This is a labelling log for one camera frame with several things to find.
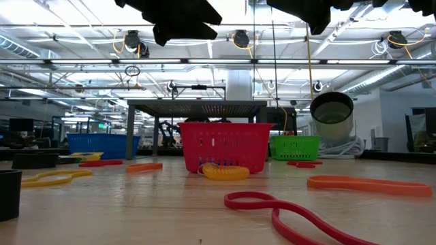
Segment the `red object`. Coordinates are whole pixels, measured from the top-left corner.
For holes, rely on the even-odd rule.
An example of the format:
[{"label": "red object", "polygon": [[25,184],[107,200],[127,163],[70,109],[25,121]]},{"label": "red object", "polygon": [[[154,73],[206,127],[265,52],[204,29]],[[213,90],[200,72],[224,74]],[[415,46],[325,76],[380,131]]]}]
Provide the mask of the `red object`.
[{"label": "red object", "polygon": [[349,176],[311,176],[307,179],[307,186],[311,188],[349,189],[416,197],[431,197],[433,195],[431,186],[426,184]]},{"label": "red object", "polygon": [[146,170],[161,169],[162,163],[140,163],[128,165],[125,169],[127,173],[141,172]]},{"label": "red object", "polygon": [[79,164],[79,167],[103,167],[107,165],[121,165],[122,160],[100,160],[100,161],[87,161]]},{"label": "red object", "polygon": [[[234,199],[238,198],[258,198],[265,201],[234,201]],[[376,245],[375,243],[355,238],[351,235],[343,233],[342,231],[339,231],[338,229],[335,229],[302,206],[287,201],[279,201],[272,195],[268,195],[266,193],[251,191],[230,193],[224,197],[224,205],[227,208],[234,210],[257,210],[262,208],[272,208],[272,225],[280,235],[295,245],[322,245],[322,243],[307,238],[283,224],[279,219],[279,209],[289,210],[303,216],[324,233],[344,245]]]},{"label": "red object", "polygon": [[288,165],[302,167],[302,168],[315,168],[316,165],[321,165],[320,161],[288,161]]},{"label": "red object", "polygon": [[186,169],[205,163],[264,169],[272,124],[180,122]]}]

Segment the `yellow strip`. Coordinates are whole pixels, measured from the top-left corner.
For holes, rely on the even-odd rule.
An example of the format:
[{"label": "yellow strip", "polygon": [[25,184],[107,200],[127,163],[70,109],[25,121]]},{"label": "yellow strip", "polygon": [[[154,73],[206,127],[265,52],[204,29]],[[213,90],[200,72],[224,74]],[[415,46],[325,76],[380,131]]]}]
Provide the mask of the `yellow strip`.
[{"label": "yellow strip", "polygon": [[[40,178],[46,176],[56,176],[61,174],[69,174],[69,176],[58,180],[38,181]],[[91,174],[92,172],[90,170],[50,171],[42,174],[37,174],[32,178],[21,180],[21,187],[39,187],[39,186],[51,186],[55,184],[65,184],[71,182],[73,178],[77,178],[81,176],[90,176]]]}]

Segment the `blue basket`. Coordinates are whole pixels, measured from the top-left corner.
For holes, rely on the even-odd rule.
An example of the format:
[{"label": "blue basket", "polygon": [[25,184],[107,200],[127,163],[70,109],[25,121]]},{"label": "blue basket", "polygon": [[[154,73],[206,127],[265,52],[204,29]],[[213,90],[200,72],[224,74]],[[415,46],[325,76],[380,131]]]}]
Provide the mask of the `blue basket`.
[{"label": "blue basket", "polygon": [[[69,151],[104,152],[102,159],[124,159],[126,155],[126,135],[107,133],[68,133]],[[134,136],[131,155],[136,156],[140,136]]]}]

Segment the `orange strip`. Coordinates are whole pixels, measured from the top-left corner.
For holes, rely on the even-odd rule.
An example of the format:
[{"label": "orange strip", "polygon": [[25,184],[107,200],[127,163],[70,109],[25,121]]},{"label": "orange strip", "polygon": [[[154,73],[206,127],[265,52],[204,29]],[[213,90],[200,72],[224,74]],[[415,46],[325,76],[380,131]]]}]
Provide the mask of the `orange strip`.
[{"label": "orange strip", "polygon": [[433,195],[431,187],[426,184],[349,176],[311,176],[307,179],[307,186],[416,197],[431,197]]},{"label": "orange strip", "polygon": [[161,169],[162,163],[141,163],[128,165],[125,171],[127,173],[141,172],[145,170]]}]

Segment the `green basket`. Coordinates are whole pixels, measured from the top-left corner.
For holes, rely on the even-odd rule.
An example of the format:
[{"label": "green basket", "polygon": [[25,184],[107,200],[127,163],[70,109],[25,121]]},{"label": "green basket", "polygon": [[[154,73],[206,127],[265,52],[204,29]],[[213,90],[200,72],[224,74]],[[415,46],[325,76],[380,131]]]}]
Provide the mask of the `green basket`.
[{"label": "green basket", "polygon": [[271,156],[276,160],[314,161],[320,140],[320,136],[274,136],[270,138]]}]

